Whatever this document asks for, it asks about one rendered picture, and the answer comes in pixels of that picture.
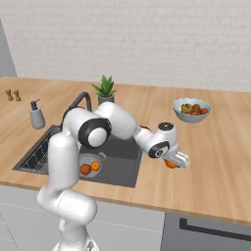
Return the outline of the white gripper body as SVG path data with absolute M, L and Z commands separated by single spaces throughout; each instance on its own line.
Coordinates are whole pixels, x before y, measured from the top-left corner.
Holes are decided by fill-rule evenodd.
M 188 168 L 190 161 L 187 155 L 177 151 L 175 155 L 171 156 L 168 161 L 177 168 Z

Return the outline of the dark grey sink basin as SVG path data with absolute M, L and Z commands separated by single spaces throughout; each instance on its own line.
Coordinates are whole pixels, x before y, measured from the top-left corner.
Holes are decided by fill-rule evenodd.
M 60 131 L 58 125 L 51 125 L 14 166 L 14 170 L 47 175 L 49 139 Z M 95 154 L 101 157 L 100 170 L 91 172 L 88 176 L 80 175 L 80 179 L 135 188 L 142 150 L 132 138 L 121 140 L 111 135 L 102 147 L 87 149 L 82 146 L 80 153 Z

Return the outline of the grey metal colander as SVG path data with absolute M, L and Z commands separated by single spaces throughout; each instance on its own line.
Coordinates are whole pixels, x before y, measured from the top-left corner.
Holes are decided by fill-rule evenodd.
M 91 153 L 80 153 L 79 154 L 79 174 L 82 177 L 87 177 L 87 178 L 94 178 L 97 177 L 101 174 L 102 169 L 103 169 L 103 162 L 106 160 L 106 155 L 102 152 L 98 153 L 98 154 L 91 154 Z M 91 167 L 91 163 L 92 162 L 99 162 L 100 163 L 100 169 L 98 171 L 92 171 L 88 176 L 84 176 L 81 172 L 80 172 L 80 166 L 83 164 L 88 164 Z

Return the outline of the dark orange tangerine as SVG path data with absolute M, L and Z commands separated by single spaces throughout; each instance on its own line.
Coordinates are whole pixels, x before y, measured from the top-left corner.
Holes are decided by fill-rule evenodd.
M 80 172 L 84 176 L 88 176 L 91 173 L 91 167 L 88 164 L 83 164 L 80 166 Z

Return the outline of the black sink faucet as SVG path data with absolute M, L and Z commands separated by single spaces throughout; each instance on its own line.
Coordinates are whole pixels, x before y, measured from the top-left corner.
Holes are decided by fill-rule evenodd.
M 85 103 L 86 103 L 86 108 L 89 112 L 92 112 L 92 105 L 91 105 L 91 99 L 90 99 L 90 96 L 87 92 L 83 91 L 81 92 L 78 97 L 76 98 L 76 100 L 69 106 L 69 108 L 65 111 L 63 117 L 62 117 L 62 121 L 61 121 L 61 124 L 60 124 L 60 127 L 62 128 L 63 127 L 63 122 L 64 122 L 64 119 L 67 115 L 67 113 L 74 109 L 74 108 L 77 108 L 79 103 L 82 101 L 82 100 L 85 100 Z

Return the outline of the pale blue fruit bowl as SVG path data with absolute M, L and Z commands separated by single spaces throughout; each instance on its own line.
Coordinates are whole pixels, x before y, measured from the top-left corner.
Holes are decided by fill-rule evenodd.
M 196 124 L 202 122 L 212 111 L 212 107 L 196 98 L 179 98 L 173 103 L 173 109 L 183 122 Z

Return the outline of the white cabinet drawer front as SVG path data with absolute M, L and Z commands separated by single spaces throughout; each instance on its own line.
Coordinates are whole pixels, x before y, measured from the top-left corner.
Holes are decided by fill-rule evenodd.
M 0 205 L 20 209 L 44 212 L 36 202 L 38 192 L 35 190 L 0 185 Z M 165 214 L 153 210 L 107 202 L 97 202 L 98 213 L 95 221 L 116 226 L 129 226 L 137 229 L 161 232 Z
M 59 219 L 50 213 L 0 205 L 3 217 L 20 251 L 52 251 L 60 240 Z M 87 226 L 100 251 L 160 251 L 162 231 L 94 221 Z

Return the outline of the grey dishwasher front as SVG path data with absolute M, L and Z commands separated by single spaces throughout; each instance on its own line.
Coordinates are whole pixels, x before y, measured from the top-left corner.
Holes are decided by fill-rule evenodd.
M 161 251 L 251 251 L 251 226 L 166 213 Z

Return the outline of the potted green plant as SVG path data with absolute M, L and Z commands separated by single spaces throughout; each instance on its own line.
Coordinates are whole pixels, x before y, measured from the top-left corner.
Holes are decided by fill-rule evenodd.
M 104 75 L 102 75 L 100 86 L 93 84 L 93 87 L 98 94 L 98 104 L 102 104 L 104 102 L 115 102 L 114 93 L 116 90 L 113 86 L 113 79 L 111 77 L 106 78 Z

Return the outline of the grey soap dispenser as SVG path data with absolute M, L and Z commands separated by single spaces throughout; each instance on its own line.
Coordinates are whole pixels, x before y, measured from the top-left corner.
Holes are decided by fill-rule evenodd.
M 43 117 L 41 109 L 37 107 L 37 100 L 30 102 L 29 114 L 31 125 L 35 129 L 41 129 L 45 127 L 45 119 Z

